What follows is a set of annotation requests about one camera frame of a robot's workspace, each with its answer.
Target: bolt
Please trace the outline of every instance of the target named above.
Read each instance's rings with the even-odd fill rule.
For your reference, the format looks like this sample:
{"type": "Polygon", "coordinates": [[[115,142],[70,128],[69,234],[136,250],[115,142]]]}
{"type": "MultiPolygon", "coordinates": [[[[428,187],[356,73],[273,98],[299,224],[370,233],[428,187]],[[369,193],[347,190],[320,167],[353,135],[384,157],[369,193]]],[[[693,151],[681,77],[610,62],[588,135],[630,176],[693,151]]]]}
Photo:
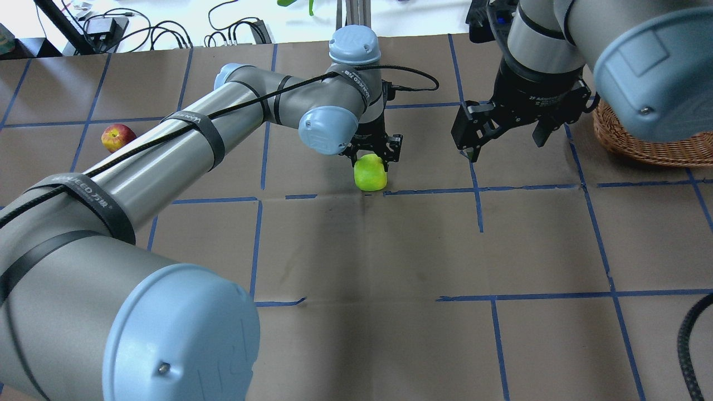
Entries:
{"type": "Polygon", "coordinates": [[[162,362],[162,363],[158,366],[158,373],[159,373],[160,375],[165,375],[165,374],[168,373],[170,370],[171,370],[171,365],[170,365],[170,364],[167,364],[166,362],[162,362]]]}

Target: braided black hose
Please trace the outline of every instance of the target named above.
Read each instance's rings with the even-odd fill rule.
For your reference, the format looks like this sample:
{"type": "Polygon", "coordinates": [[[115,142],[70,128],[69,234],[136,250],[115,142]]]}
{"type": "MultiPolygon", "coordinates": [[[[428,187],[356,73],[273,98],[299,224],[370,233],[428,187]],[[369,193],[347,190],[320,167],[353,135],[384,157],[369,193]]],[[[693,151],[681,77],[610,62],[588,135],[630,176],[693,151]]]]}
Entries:
{"type": "Polygon", "coordinates": [[[693,305],[693,308],[688,311],[686,317],[683,319],[683,323],[681,323],[681,328],[678,330],[678,363],[681,365],[683,380],[685,380],[686,387],[688,387],[688,394],[691,396],[691,401],[705,401],[703,399],[703,393],[701,393],[701,387],[699,387],[698,380],[696,380],[696,373],[693,370],[693,362],[691,361],[691,332],[698,317],[711,304],[713,304],[713,294],[708,294],[703,297],[703,299],[698,301],[696,305],[693,305]]]}

